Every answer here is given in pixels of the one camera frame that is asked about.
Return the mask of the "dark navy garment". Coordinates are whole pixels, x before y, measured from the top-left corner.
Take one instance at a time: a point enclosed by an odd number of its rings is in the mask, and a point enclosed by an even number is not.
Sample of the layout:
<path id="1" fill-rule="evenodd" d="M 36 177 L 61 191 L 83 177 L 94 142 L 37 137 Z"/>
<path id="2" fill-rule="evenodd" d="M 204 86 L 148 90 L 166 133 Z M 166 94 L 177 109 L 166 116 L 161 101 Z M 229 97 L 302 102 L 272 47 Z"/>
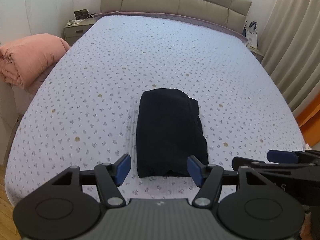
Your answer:
<path id="1" fill-rule="evenodd" d="M 142 94 L 136 127 L 137 173 L 145 177 L 188 177 L 187 159 L 208 164 L 199 104 L 178 89 Z"/>

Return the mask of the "pink folded duvet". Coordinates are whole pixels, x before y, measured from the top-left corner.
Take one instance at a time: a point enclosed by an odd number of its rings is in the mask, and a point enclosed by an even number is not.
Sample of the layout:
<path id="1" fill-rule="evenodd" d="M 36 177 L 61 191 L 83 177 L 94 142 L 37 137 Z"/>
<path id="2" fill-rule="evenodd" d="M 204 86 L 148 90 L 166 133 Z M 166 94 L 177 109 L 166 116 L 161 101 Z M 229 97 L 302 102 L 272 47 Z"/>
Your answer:
<path id="1" fill-rule="evenodd" d="M 1 78 L 5 83 L 28 88 L 70 48 L 65 40 L 48 33 L 8 42 L 1 46 Z"/>

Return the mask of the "grey bedside table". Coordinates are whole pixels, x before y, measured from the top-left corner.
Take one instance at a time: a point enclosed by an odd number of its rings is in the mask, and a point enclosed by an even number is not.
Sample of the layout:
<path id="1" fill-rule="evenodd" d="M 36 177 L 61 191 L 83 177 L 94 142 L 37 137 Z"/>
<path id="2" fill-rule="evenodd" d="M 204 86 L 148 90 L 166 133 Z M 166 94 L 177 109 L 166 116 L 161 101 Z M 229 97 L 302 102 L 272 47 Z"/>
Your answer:
<path id="1" fill-rule="evenodd" d="M 68 22 L 63 30 L 65 41 L 72 46 L 75 42 L 86 33 L 94 24 L 94 18 L 88 18 L 79 22 Z"/>

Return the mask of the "orange box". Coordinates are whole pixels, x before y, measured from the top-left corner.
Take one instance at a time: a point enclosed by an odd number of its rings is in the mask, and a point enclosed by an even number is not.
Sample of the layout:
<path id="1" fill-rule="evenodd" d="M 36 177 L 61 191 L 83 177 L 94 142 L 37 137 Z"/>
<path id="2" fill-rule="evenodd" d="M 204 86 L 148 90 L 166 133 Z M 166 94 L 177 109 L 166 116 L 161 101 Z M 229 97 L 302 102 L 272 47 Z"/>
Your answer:
<path id="1" fill-rule="evenodd" d="M 310 105 L 296 118 L 300 131 L 311 147 L 319 143 L 319 105 Z"/>

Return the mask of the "white wardrobe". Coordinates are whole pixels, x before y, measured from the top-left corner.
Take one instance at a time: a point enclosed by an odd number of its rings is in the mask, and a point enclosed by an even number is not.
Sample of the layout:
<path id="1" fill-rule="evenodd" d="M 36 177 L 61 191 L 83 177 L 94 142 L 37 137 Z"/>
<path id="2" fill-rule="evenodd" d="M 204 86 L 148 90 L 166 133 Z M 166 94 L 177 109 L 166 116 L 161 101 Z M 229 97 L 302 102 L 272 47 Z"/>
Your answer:
<path id="1" fill-rule="evenodd" d="M 100 0 L 1 0 L 1 44 L 41 33 L 62 36 L 81 9 L 100 12 Z"/>

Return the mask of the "brown patterned pouch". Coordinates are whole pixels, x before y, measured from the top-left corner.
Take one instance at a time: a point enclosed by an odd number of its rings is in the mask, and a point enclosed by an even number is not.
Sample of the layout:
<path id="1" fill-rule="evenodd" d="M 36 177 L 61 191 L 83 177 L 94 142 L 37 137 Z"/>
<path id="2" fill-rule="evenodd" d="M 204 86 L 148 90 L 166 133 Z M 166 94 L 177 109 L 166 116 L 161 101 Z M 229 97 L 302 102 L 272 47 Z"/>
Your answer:
<path id="1" fill-rule="evenodd" d="M 88 9 L 81 9 L 74 12 L 74 16 L 76 20 L 84 20 L 89 17 Z"/>

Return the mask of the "beige padded headboard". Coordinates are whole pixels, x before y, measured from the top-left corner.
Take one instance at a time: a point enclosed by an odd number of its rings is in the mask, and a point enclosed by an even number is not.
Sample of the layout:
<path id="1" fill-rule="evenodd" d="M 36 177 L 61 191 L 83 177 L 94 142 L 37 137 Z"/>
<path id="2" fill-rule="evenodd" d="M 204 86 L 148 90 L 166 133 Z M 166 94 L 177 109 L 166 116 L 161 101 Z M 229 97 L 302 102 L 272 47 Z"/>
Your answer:
<path id="1" fill-rule="evenodd" d="M 251 4 L 251 0 L 100 0 L 100 9 L 101 12 L 181 15 L 240 33 Z"/>

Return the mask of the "beige curtain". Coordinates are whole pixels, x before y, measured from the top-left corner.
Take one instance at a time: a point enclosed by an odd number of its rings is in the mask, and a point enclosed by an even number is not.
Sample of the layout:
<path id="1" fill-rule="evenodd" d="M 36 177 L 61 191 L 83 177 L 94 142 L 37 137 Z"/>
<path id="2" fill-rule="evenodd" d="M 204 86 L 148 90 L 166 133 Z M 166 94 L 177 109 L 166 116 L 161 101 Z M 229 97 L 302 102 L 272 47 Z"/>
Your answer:
<path id="1" fill-rule="evenodd" d="M 298 116 L 319 93 L 319 0 L 277 0 L 259 42 L 262 66 Z"/>

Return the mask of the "floral white bed sheet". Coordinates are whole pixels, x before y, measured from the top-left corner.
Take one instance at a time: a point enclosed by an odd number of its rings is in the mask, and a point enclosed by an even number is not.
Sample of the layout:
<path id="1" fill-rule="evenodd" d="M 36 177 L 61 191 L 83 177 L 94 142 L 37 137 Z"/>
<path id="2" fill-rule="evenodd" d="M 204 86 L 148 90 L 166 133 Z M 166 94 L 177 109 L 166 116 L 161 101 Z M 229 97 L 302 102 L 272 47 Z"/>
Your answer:
<path id="1" fill-rule="evenodd" d="M 179 151 L 228 170 L 234 157 L 304 148 L 285 99 L 237 36 L 168 17 L 105 16 L 37 91 L 5 190 L 16 205 L 70 166 L 91 170 L 129 154 L 126 200 L 193 199 Z"/>

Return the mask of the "white paper bag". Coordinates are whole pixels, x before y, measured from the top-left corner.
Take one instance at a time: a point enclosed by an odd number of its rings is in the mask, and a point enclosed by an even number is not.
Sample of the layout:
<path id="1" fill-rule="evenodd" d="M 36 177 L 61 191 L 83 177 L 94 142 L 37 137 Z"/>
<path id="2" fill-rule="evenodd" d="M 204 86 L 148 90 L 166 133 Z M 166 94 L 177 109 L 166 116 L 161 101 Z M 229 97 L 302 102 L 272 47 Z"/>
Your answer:
<path id="1" fill-rule="evenodd" d="M 257 35 L 257 22 L 252 21 L 251 23 L 245 23 L 242 35 L 248 39 L 248 48 L 258 48 L 258 35 Z"/>

